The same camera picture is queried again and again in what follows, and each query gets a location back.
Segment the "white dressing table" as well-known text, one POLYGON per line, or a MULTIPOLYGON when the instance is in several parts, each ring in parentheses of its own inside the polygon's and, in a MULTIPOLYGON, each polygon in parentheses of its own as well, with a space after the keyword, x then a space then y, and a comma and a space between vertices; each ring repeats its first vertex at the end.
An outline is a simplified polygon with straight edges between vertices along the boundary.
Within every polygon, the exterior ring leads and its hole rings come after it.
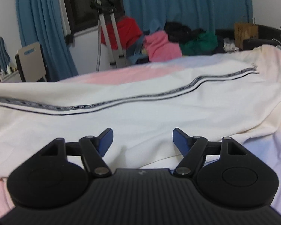
POLYGON ((18 71, 12 74, 2 75, 0 74, 0 83, 20 83, 22 82, 18 71))

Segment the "green garment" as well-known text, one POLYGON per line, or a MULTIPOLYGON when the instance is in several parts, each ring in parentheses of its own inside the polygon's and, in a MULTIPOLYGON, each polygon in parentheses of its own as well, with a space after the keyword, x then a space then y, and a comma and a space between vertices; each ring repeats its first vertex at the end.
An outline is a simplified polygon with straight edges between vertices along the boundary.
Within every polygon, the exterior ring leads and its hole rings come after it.
POLYGON ((205 32, 185 44, 180 44, 182 55, 196 56, 209 55, 218 47, 218 38, 215 34, 205 32))

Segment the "pink garment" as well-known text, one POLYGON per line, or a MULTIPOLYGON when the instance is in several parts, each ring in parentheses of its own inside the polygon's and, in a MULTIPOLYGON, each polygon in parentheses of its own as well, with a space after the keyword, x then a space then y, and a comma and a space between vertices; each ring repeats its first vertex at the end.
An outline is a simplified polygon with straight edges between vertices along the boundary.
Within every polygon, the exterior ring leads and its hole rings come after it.
POLYGON ((157 31, 145 36, 143 45, 150 62, 165 62, 182 57, 180 45, 170 42, 165 31, 157 31))

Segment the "beige black chair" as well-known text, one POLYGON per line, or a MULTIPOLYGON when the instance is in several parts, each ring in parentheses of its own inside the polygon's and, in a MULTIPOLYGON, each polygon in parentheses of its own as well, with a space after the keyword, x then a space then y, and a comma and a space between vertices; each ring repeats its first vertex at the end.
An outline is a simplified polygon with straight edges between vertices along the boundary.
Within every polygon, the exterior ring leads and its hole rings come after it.
POLYGON ((38 42, 19 49, 15 59, 22 82, 47 82, 46 65, 38 42))

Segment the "black garment pile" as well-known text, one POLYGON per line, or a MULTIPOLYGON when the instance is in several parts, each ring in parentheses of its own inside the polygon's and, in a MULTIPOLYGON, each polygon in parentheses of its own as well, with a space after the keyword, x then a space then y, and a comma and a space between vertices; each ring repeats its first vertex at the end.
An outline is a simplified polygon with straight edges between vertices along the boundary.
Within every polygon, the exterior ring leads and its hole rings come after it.
MULTIPOLYGON (((178 22, 166 22, 164 26, 165 32, 168 34, 168 39, 170 42, 173 43, 178 43, 180 44, 185 44, 188 41, 191 41, 197 37, 198 34, 205 33, 207 31, 199 28, 192 30, 189 27, 182 25, 181 23, 178 22)), ((219 54, 219 53, 225 53, 224 50, 224 40, 217 36, 218 38, 218 47, 212 52, 212 54, 219 54)))

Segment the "red garment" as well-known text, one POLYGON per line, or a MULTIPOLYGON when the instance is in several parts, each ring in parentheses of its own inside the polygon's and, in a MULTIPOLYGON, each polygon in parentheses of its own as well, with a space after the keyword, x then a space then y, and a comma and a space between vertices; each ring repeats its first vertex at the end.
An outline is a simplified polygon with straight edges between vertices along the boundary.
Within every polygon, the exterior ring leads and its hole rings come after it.
MULTIPOLYGON (((131 17, 121 17, 120 20, 116 22, 116 25, 123 49, 129 48, 143 35, 135 19, 131 17)), ((108 31, 108 37, 111 43, 112 50, 117 50, 118 45, 111 22, 106 23, 106 29, 108 31)))

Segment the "brown paper bag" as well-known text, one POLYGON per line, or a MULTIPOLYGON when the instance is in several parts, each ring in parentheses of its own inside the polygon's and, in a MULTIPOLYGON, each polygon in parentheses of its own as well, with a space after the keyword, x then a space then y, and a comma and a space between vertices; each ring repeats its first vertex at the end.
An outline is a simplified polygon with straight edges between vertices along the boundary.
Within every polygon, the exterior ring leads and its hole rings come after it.
POLYGON ((258 38, 258 25, 254 22, 246 22, 247 18, 243 15, 238 22, 234 24, 235 45, 243 49, 243 42, 247 39, 258 38))

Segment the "dark window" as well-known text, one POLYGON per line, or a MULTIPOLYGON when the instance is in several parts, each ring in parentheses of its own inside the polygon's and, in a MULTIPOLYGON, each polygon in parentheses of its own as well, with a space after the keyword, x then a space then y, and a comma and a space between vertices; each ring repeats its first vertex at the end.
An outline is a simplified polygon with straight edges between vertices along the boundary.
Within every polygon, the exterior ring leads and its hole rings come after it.
POLYGON ((110 21, 111 11, 116 19, 125 13, 122 0, 64 0, 64 5, 70 34, 97 26, 99 10, 104 11, 106 22, 110 21))

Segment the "black sofa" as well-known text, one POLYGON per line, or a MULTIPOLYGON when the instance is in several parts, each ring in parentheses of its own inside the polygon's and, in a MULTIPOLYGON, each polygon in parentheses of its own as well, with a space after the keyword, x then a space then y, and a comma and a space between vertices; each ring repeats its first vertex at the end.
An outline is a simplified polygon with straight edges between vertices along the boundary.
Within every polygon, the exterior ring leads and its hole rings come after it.
MULTIPOLYGON (((243 42, 243 49, 240 51, 253 50, 254 48, 260 47, 262 45, 271 45, 271 46, 281 46, 281 30, 258 25, 258 38, 257 39, 247 39, 243 42)), ((233 29, 217 29, 215 30, 217 36, 220 36, 223 39, 231 39, 235 42, 235 33, 233 29)))

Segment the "blue left curtain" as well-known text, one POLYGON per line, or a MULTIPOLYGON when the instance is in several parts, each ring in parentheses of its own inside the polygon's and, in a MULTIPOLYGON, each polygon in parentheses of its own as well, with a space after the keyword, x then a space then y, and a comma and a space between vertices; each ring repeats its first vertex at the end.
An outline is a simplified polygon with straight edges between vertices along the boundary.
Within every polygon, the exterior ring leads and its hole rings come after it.
POLYGON ((65 43, 59 0, 16 0, 21 45, 41 45, 50 81, 78 75, 65 43))

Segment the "blue curtain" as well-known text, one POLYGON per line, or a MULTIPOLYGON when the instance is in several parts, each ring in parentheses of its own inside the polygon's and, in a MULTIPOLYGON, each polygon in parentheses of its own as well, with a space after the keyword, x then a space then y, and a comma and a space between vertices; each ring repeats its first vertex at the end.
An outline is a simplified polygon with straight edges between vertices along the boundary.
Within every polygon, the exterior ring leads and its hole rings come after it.
POLYGON ((16 0, 21 45, 41 45, 50 81, 78 75, 65 43, 59 0, 16 0))
POLYGON ((252 0, 123 0, 125 14, 148 31, 153 22, 179 22, 191 29, 214 32, 233 29, 237 22, 251 22, 252 0))

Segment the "silver tripod stand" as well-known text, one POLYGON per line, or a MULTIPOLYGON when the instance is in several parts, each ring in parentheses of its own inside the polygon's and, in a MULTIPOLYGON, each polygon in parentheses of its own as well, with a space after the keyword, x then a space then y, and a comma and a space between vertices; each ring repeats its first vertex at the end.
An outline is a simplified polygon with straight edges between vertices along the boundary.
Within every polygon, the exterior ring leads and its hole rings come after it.
POLYGON ((117 68, 123 68, 126 66, 126 57, 122 44, 120 41, 118 28, 115 19, 116 7, 111 0, 90 0, 90 8, 97 11, 98 15, 98 52, 97 52, 97 64, 96 71, 99 72, 100 62, 101 62, 101 33, 106 42, 108 53, 110 55, 111 61, 110 66, 117 68), (111 19, 111 25, 115 34, 115 40, 118 50, 118 58, 114 56, 114 50, 111 47, 110 36, 108 35, 107 25, 105 21, 105 15, 109 15, 111 19))

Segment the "blue right curtain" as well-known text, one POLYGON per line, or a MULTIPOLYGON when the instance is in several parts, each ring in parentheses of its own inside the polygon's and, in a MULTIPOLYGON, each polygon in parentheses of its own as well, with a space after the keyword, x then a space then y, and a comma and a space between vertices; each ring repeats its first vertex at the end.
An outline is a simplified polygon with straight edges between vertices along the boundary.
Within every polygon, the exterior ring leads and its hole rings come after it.
POLYGON ((125 14, 148 31, 153 22, 179 22, 191 29, 214 32, 233 29, 237 22, 251 22, 252 0, 123 0, 125 14))

